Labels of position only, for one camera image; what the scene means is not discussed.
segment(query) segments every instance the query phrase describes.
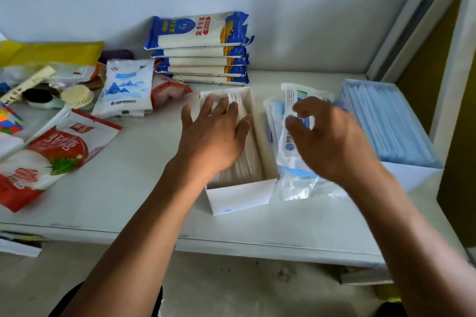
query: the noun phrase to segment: floor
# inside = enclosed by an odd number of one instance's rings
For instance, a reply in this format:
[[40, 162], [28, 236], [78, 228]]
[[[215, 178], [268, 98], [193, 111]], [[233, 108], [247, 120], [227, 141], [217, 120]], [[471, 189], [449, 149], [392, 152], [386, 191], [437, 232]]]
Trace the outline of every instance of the floor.
[[[107, 246], [49, 242], [35, 258], [0, 253], [0, 317], [48, 316]], [[341, 286], [331, 266], [175, 252], [163, 317], [368, 317], [372, 287]]]

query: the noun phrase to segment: box of face masks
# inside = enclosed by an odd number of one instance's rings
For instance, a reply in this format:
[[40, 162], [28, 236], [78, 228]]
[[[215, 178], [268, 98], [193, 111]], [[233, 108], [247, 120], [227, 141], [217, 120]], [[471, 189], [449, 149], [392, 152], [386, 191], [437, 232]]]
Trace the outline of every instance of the box of face masks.
[[269, 146], [265, 129], [261, 124], [261, 118], [256, 112], [250, 87], [201, 92], [200, 100], [203, 102], [206, 96], [213, 94], [215, 102], [218, 102], [220, 98], [227, 97], [228, 93], [238, 93], [244, 107], [253, 116], [253, 131], [263, 177], [261, 181], [237, 184], [229, 187], [211, 188], [210, 184], [207, 185], [205, 191], [210, 201], [213, 215], [268, 204], [278, 178], [273, 152]]
[[382, 163], [407, 192], [443, 171], [428, 135], [396, 85], [346, 79], [335, 104], [355, 116]]

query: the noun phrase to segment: black brush head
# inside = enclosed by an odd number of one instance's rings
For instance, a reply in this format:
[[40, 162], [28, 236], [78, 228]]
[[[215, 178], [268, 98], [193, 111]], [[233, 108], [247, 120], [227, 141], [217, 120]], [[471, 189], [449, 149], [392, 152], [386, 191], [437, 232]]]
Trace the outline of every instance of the black brush head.
[[32, 103], [48, 103], [53, 100], [53, 96], [50, 91], [46, 91], [40, 88], [27, 89], [22, 93], [23, 98]]

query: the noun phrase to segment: colorful cube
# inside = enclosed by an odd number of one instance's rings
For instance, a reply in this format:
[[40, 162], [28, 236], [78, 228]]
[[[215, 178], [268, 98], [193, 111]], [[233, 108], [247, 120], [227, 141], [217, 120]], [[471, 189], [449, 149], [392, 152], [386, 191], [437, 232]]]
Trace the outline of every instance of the colorful cube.
[[0, 132], [14, 134], [23, 129], [23, 120], [11, 108], [0, 103]]

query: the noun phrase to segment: forearm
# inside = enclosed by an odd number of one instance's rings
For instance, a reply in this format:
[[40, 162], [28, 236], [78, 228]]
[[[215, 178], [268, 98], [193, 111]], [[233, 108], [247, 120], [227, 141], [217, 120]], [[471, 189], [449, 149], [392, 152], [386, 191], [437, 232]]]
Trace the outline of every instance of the forearm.
[[475, 316], [476, 273], [385, 169], [351, 191], [410, 316]]
[[203, 185], [172, 160], [62, 317], [149, 317], [183, 220]]

